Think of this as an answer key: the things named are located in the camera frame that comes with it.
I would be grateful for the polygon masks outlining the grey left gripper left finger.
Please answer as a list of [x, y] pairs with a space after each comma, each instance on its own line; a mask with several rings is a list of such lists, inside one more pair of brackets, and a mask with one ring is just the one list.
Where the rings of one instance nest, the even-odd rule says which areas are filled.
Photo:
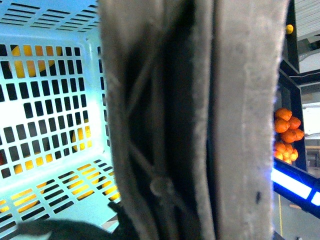
[[141, 240], [213, 240], [207, 127], [213, 3], [101, 0], [121, 204]]

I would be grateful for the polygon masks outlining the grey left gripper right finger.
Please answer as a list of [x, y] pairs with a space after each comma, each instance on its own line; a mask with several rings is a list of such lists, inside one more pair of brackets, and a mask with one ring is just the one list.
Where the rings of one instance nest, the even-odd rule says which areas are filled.
[[287, 0], [197, 0], [197, 50], [206, 47], [201, 144], [194, 186], [197, 240], [273, 236], [273, 109]]

